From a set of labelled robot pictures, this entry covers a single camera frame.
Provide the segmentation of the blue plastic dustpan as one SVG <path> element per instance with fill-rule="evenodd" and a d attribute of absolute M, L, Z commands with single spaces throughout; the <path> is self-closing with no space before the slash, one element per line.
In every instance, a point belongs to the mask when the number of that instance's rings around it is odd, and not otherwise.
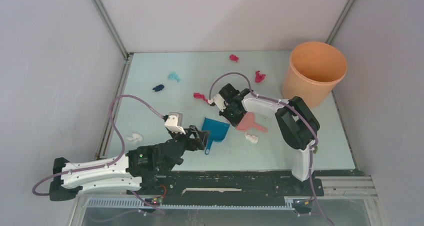
<path fill-rule="evenodd" d="M 228 123 L 209 118 L 204 119 L 201 130 L 208 131 L 210 133 L 207 139 L 207 145 L 204 150 L 205 155 L 209 155 L 212 144 L 214 142 L 222 142 L 225 139 L 229 128 L 230 124 Z"/>

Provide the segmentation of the pink plastic brush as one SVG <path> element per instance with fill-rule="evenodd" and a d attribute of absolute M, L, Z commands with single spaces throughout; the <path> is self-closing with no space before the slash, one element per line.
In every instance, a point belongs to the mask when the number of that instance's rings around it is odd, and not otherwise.
<path fill-rule="evenodd" d="M 238 131 L 242 131 L 242 132 L 247 132 L 250 129 L 254 129 L 257 131 L 260 131 L 262 133 L 267 133 L 268 129 L 258 123 L 255 122 L 255 114 L 252 112 L 247 112 L 244 117 L 242 118 L 242 120 L 240 121 L 240 123 L 236 126 L 236 130 Z"/>

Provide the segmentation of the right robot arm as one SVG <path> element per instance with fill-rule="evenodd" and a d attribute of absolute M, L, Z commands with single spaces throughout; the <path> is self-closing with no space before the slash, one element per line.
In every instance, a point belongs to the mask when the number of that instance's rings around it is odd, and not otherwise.
<path fill-rule="evenodd" d="M 219 115 L 234 127 L 241 125 L 248 112 L 275 117 L 282 137 L 292 151 L 292 191 L 303 195 L 311 189 L 312 198 L 316 198 L 313 154 L 319 142 L 320 124 L 301 97 L 274 99 L 261 96 L 250 88 L 239 91 L 232 84 L 226 84 L 215 96 L 210 96 L 208 102 L 217 106 Z"/>

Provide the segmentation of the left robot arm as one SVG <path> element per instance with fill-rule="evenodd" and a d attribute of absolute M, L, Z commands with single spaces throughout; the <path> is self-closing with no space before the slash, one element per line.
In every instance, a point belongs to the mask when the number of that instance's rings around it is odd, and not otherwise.
<path fill-rule="evenodd" d="M 51 201 L 66 201 L 77 195 L 94 191 L 142 190 L 156 192 L 157 176 L 171 171 L 184 161 L 186 151 L 204 150 L 210 131 L 195 126 L 185 129 L 185 134 L 171 132 L 171 139 L 149 146 L 140 146 L 113 157 L 86 163 L 71 163 L 56 158 L 53 163 L 54 178 L 49 187 Z"/>

